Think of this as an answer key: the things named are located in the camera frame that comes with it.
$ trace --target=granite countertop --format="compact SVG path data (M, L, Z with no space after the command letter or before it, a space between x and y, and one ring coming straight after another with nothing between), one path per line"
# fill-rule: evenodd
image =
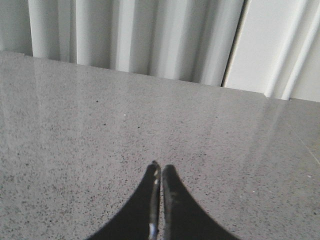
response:
M318 102L1 52L0 157L2 240L85 239L153 160L241 239L320 239Z

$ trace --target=speckled gray surface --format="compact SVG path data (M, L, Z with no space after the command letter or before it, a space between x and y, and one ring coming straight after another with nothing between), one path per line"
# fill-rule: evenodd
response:
M241 239L320 239L320 103L1 52L0 157L2 240L85 239L152 160Z

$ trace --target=white wall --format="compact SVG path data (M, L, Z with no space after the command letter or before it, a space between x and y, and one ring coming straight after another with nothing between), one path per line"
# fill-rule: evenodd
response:
M28 2L0 1L0 51L32 55Z
M319 22L319 0L249 0L224 86L319 101Z

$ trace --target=black object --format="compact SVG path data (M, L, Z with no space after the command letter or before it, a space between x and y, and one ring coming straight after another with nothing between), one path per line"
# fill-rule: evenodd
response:
M128 202L88 240L156 240L160 177L160 166L153 161Z
M192 198L173 165L162 174L164 240L239 240L208 216Z

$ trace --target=white curtain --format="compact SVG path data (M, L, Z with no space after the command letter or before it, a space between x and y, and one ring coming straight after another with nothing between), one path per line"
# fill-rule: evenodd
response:
M220 86L243 0L0 0L0 51Z

